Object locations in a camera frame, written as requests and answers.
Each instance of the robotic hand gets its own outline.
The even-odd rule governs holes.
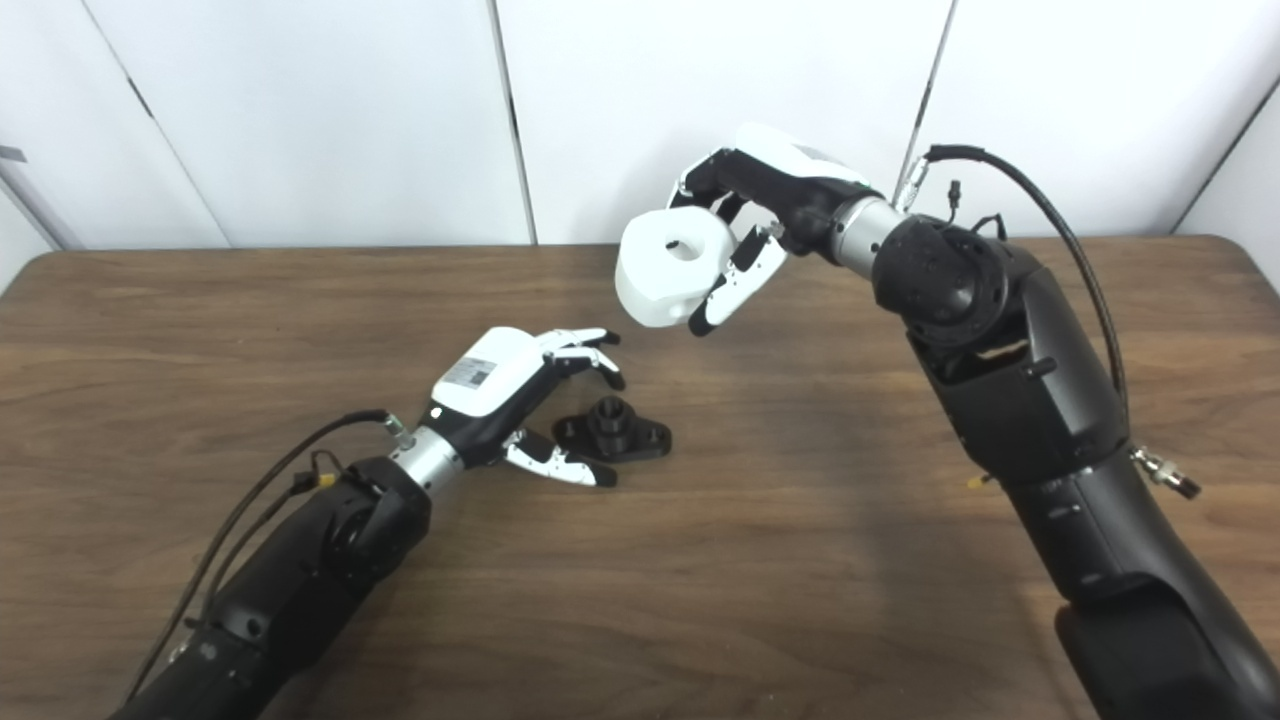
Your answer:
[[[538,337],[493,328],[435,384],[412,433],[384,411],[330,424],[351,424],[357,415],[385,421],[398,447],[388,457],[353,462],[329,482],[300,474],[282,505],[291,495],[323,489],[285,518],[224,587],[215,577],[192,635],[111,717],[256,717],[292,675],[320,659],[372,588],[426,536],[433,502],[463,470],[507,460],[568,483],[616,484],[612,469],[567,454],[522,425],[562,379],[582,370],[598,370],[622,389],[618,366],[599,350],[617,342],[602,328]],[[210,553],[215,550],[216,542]]]
[[[599,350],[602,343],[617,342],[618,336],[603,328],[550,331],[538,337],[516,328],[490,329],[435,383],[412,443],[392,460],[415,478],[434,471],[429,468],[475,468],[507,460],[567,483],[617,484],[612,468],[567,454],[521,427],[568,375],[594,369],[611,388],[623,389],[622,372]],[[440,456],[449,461],[442,464]],[[436,480],[425,480],[428,495],[433,483]]]
[[[928,165],[954,159],[1004,172],[1062,234],[1103,323],[1110,380],[1052,273],[1030,252],[909,213]],[[685,238],[699,247],[723,237],[746,202],[777,218],[748,233],[689,315],[696,336],[722,324],[788,255],[818,254],[872,282],[877,305],[902,318],[965,452],[1000,482],[1066,598],[1056,630],[1101,717],[1280,717],[1275,666],[1138,474],[1135,464],[1188,498],[1199,489],[1130,442],[1119,346],[1070,228],[1025,176],[977,147],[934,146],[899,196],[890,202],[822,152],[746,126],[733,147],[685,172],[667,210],[637,218],[628,233],[640,228],[667,242],[707,227],[707,237]],[[690,223],[689,206],[723,224]],[[658,265],[654,254],[623,268],[635,256],[628,240],[644,238],[623,236],[620,297],[637,320],[663,316],[637,307],[634,283],[623,295],[623,278]]]

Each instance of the white panel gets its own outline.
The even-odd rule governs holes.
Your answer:
[[[1280,73],[1280,3],[961,0],[922,143],[986,146],[1079,234],[1166,233]],[[916,210],[1000,210],[1048,234],[995,170],[936,165]]]
[[[90,6],[234,245],[529,242],[485,3]]]
[[[617,242],[760,120],[891,186],[946,0],[499,0],[538,240]]]
[[[77,0],[0,0],[0,160],[73,247],[227,247]]]
[[[1280,288],[1280,101],[1272,95],[1179,232],[1213,233],[1244,247]]]
[[[0,181],[0,291],[37,255],[52,247]]]

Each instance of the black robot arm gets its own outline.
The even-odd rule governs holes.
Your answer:
[[[881,307],[902,318],[961,445],[1000,482],[1068,601],[1057,634],[1098,714],[1280,719],[1275,665],[1135,468],[1185,497],[1199,491],[1132,445],[1124,365],[1101,288],[1043,193],[982,149],[934,146],[910,173],[905,202],[892,205],[787,136],[750,128],[742,137],[749,142],[687,170],[672,206],[719,202],[727,222],[744,200],[754,201],[778,218],[765,249],[815,252],[854,270],[872,282]],[[1110,377],[1057,281],[1030,252],[906,211],[929,163],[955,159],[1004,172],[1066,241],[1103,327]],[[762,232],[758,225],[744,240],[690,318],[695,334],[714,329],[763,284],[742,282],[751,263],[739,258],[762,252]]]
[[[904,250],[940,238],[938,258],[987,269],[927,272],[928,251]],[[884,241],[872,278],[1068,600],[1057,634],[1103,720],[1280,717],[1275,666],[1151,496],[1120,397],[1052,273],[916,219]]]

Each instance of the sticker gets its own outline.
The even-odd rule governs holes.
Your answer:
[[[453,383],[456,386],[462,386],[466,388],[476,389],[480,387],[493,369],[497,368],[497,363],[490,363],[488,360],[481,360],[479,357],[463,357],[449,368],[448,373],[440,378],[442,382]]]

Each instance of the wood grain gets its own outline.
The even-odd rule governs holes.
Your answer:
[[[1066,255],[1028,242],[1084,318]],[[1087,241],[1160,503],[1280,656],[1280,302],[1217,238]],[[243,488],[360,407],[412,418],[494,324],[604,324],[675,452],[614,491],[466,477],[273,717],[1092,717],[1059,600],[865,283],[792,261],[705,340],[612,247],[46,255],[0,300],[0,708],[102,717]],[[535,416],[608,389],[582,375]],[[372,430],[330,443],[353,460]]]

